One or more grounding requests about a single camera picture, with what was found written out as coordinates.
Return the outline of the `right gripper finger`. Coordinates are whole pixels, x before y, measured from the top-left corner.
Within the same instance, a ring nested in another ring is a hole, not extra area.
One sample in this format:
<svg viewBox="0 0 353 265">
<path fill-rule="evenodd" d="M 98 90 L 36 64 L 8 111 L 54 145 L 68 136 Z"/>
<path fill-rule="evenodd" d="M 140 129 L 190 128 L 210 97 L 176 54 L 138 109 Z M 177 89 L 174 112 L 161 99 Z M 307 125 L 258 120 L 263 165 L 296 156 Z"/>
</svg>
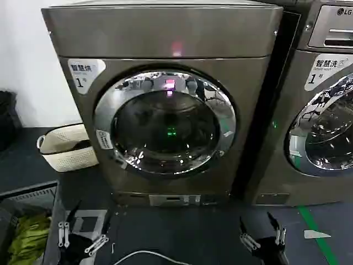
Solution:
<svg viewBox="0 0 353 265">
<path fill-rule="evenodd" d="M 242 217 L 239 218 L 240 222 L 240 235 L 239 239 L 241 243 L 248 249 L 248 251 L 257 251 L 261 248 L 261 245 L 257 243 L 248 233 Z"/>
<path fill-rule="evenodd" d="M 281 226 L 278 220 L 268 211 L 268 218 L 270 220 L 270 224 L 275 231 L 274 244 L 279 248 L 285 248 L 286 242 L 286 228 Z"/>
</svg>

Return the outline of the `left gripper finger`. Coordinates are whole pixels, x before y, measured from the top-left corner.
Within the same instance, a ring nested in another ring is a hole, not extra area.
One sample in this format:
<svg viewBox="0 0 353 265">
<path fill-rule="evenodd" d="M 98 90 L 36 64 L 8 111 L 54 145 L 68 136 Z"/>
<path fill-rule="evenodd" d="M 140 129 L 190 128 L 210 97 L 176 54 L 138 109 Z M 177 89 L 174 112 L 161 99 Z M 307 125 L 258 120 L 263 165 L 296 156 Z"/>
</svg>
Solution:
<svg viewBox="0 0 353 265">
<path fill-rule="evenodd" d="M 101 230 L 101 235 L 97 237 L 93 243 L 84 250 L 84 253 L 88 256 L 93 256 L 100 248 L 102 248 L 108 241 L 108 230 L 110 227 L 110 219 L 112 213 L 108 211 L 105 217 L 105 221 L 103 223 L 103 227 Z"/>
<path fill-rule="evenodd" d="M 81 200 L 78 201 L 76 206 L 69 212 L 64 221 L 58 223 L 58 247 L 68 248 L 70 246 L 69 235 L 72 231 L 70 223 L 73 221 L 74 216 L 81 205 Z"/>
</svg>

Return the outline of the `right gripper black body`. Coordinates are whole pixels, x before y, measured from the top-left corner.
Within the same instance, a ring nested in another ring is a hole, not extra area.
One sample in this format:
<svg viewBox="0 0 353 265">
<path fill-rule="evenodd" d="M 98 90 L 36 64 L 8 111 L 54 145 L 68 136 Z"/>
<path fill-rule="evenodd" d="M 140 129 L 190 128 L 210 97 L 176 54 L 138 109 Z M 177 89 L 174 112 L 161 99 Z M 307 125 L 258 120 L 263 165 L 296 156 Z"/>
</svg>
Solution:
<svg viewBox="0 0 353 265">
<path fill-rule="evenodd" d="M 276 244 L 275 240 L 275 236 L 256 240 L 260 247 L 255 250 L 255 257 L 259 258 L 264 265 L 288 265 L 285 245 Z"/>
</svg>

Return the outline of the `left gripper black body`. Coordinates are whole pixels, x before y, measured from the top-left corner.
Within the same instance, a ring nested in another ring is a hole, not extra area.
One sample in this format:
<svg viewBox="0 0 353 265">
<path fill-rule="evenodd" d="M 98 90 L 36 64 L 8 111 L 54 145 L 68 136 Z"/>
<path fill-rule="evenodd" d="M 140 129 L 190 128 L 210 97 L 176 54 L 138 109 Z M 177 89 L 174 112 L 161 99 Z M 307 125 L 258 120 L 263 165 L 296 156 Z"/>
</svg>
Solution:
<svg viewBox="0 0 353 265">
<path fill-rule="evenodd" d="M 61 247 L 61 265 L 79 265 L 89 257 L 85 249 L 93 244 L 93 240 L 77 234 L 68 235 L 69 246 Z"/>
</svg>

